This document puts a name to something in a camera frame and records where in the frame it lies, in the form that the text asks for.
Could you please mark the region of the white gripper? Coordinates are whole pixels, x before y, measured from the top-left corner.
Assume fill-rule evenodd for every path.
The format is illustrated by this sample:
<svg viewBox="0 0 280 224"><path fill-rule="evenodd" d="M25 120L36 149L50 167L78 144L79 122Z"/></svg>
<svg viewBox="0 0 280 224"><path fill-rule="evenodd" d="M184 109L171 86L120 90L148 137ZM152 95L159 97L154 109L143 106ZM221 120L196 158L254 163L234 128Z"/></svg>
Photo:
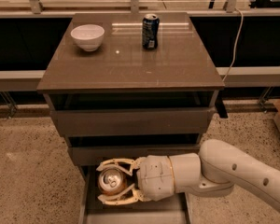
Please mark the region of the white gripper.
<svg viewBox="0 0 280 224"><path fill-rule="evenodd" d="M102 161L96 168L98 172L118 169L126 175L137 171L138 187L128 187L119 194L101 194L98 200L105 205L128 205L145 202L148 199L159 201L175 194L172 165L167 156L147 156L133 159L114 158Z"/></svg>

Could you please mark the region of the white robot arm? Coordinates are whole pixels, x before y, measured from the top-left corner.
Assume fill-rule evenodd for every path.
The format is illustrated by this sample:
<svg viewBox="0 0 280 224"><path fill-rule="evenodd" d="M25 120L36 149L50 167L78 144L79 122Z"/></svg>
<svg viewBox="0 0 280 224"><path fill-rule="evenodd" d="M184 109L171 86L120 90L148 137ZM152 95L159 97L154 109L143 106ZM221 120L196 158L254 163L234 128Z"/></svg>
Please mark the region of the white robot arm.
<svg viewBox="0 0 280 224"><path fill-rule="evenodd" d="M177 193L221 197L239 186L280 213L280 171L216 139L204 141L197 154L111 159L96 171L98 199L106 205L157 202Z"/></svg>

